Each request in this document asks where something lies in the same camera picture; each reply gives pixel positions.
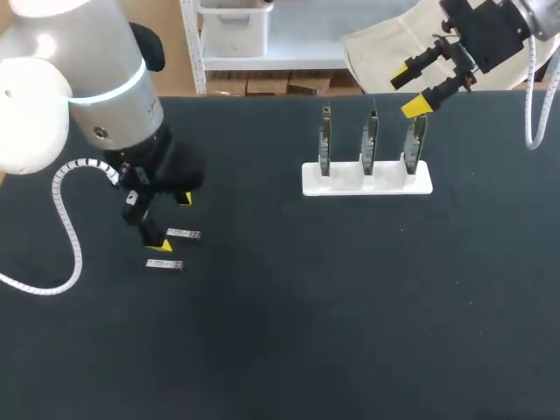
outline small metal block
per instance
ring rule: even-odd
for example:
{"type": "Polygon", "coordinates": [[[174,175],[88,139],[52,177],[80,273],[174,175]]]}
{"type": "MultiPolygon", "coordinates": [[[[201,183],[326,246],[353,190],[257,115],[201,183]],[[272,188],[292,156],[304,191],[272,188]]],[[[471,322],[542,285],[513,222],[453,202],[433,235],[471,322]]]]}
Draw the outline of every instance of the small metal block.
{"type": "Polygon", "coordinates": [[[379,131],[379,119],[375,105],[364,126],[361,139],[361,163],[364,169],[364,175],[371,176],[374,174],[375,149],[377,147],[377,133],[379,131]]]}
{"type": "Polygon", "coordinates": [[[424,139],[428,129],[428,117],[420,115],[409,126],[409,131],[404,141],[404,164],[409,175],[417,173],[418,162],[422,154],[424,139]]]}
{"type": "Polygon", "coordinates": [[[200,242],[200,240],[202,239],[202,234],[194,230],[167,229],[167,236],[190,239],[192,241],[197,241],[197,242],[200,242]]]}
{"type": "Polygon", "coordinates": [[[331,107],[323,108],[323,125],[319,130],[318,162],[321,176],[331,176],[331,107]]]}
{"type": "Polygon", "coordinates": [[[148,260],[146,267],[154,270],[183,271],[182,261],[148,260]]]}

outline white coiled cable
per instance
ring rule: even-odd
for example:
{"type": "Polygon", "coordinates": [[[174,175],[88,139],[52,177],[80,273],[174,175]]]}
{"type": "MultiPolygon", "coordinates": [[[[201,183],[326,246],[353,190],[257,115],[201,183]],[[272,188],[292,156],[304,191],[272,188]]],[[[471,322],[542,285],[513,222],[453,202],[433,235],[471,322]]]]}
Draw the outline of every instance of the white coiled cable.
{"type": "Polygon", "coordinates": [[[536,138],[533,139],[533,126],[531,117],[533,115],[533,89],[535,85],[536,70],[536,46],[535,37],[528,39],[528,76],[527,76],[527,95],[525,97],[525,144],[532,151],[539,147],[544,139],[546,124],[549,120],[550,109],[554,101],[554,95],[557,92],[558,82],[560,81],[560,63],[556,66],[552,80],[550,81],[549,90],[544,96],[542,104],[541,118],[539,120],[539,128],[536,131],[536,138]]]}
{"type": "Polygon", "coordinates": [[[62,186],[62,179],[70,172],[76,168],[95,168],[103,171],[105,175],[107,175],[108,180],[111,184],[116,185],[119,181],[119,174],[118,172],[106,164],[105,162],[99,161],[97,159],[77,159],[73,160],[72,162],[68,162],[64,166],[62,166],[54,175],[52,179],[52,200],[54,201],[54,205],[56,206],[57,211],[59,212],[60,220],[62,221],[62,225],[68,234],[68,239],[70,240],[70,244],[72,245],[73,251],[73,273],[70,276],[70,279],[62,284],[59,287],[54,287],[52,289],[40,289],[38,287],[32,287],[27,284],[20,283],[13,278],[10,278],[4,274],[0,273],[0,281],[24,291],[26,293],[31,293],[32,295],[40,295],[40,296],[53,296],[59,295],[60,293],[64,293],[72,286],[76,284],[78,279],[80,278],[81,268],[82,268],[82,257],[81,257],[81,246],[80,242],[78,241],[78,236],[74,230],[74,226],[72,226],[72,222],[68,217],[68,213],[66,208],[64,207],[64,202],[62,201],[62,195],[60,192],[60,188],[62,186]]]}

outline beige cloth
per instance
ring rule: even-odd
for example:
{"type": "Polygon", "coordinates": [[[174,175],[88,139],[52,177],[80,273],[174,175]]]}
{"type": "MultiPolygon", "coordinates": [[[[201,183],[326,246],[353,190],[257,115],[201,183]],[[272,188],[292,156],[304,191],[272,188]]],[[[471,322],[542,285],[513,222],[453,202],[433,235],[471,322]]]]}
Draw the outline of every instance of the beige cloth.
{"type": "MultiPolygon", "coordinates": [[[[471,1],[476,7],[483,0],[471,1]]],[[[399,17],[387,20],[344,38],[346,64],[361,87],[368,93],[394,92],[391,79],[409,57],[432,47],[433,34],[443,34],[441,22],[445,14],[438,0],[422,0],[399,17]]],[[[537,41],[537,65],[542,66],[558,47],[558,36],[547,42],[537,41]]],[[[478,83],[473,90],[511,89],[527,79],[529,48],[496,67],[492,72],[476,73],[478,83]]],[[[423,71],[423,75],[399,90],[420,92],[452,77],[453,63],[440,58],[423,71]]]]}

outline black tablecloth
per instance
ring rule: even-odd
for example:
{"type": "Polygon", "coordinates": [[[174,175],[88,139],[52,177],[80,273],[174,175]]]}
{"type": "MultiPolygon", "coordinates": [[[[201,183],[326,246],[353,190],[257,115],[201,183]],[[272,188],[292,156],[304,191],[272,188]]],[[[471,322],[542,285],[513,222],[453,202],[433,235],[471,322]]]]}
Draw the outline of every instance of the black tablecloth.
{"type": "MultiPolygon", "coordinates": [[[[377,96],[378,158],[396,159],[402,95],[377,96]]],[[[333,160],[357,159],[372,98],[331,99],[333,160]]],[[[163,255],[121,219],[100,173],[63,196],[84,253],[57,297],[0,284],[0,418],[501,418],[560,411],[560,122],[536,152],[521,93],[460,94],[430,117],[425,197],[306,198],[326,99],[168,99],[209,167],[163,255]],[[185,261],[147,272],[149,257],[185,261]]],[[[50,184],[64,156],[0,190],[0,270],[52,287],[73,258],[50,184]]]]}

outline white holder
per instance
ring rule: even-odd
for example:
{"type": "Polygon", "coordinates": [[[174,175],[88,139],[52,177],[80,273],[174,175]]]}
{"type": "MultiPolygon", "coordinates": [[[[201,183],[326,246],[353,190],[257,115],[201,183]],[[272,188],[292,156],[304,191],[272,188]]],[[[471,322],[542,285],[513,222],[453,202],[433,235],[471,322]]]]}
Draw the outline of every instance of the white holder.
{"type": "Polygon", "coordinates": [[[319,162],[302,166],[304,195],[427,195],[433,191],[430,171],[418,162],[416,175],[409,175],[401,160],[374,163],[374,174],[364,175],[361,156],[358,162],[331,162],[331,176],[321,176],[319,162]]]}

